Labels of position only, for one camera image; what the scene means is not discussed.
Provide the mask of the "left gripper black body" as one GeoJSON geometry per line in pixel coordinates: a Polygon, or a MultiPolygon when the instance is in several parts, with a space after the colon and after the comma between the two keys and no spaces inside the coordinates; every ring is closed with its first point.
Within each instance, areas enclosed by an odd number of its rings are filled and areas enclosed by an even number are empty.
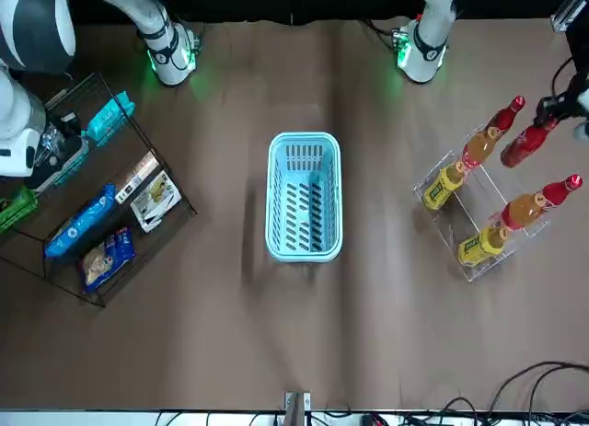
{"type": "Polygon", "coordinates": [[[575,118],[581,115],[581,107],[578,103],[578,97],[581,93],[581,76],[575,74],[567,89],[559,95],[560,113],[559,118],[575,118]]]}

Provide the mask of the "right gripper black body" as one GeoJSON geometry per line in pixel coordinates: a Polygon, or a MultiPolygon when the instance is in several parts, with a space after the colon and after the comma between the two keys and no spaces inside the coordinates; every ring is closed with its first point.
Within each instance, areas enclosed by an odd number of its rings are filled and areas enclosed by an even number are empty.
{"type": "Polygon", "coordinates": [[[49,114],[43,132],[43,162],[50,167],[69,167],[86,152],[80,121],[74,112],[49,114]]]}

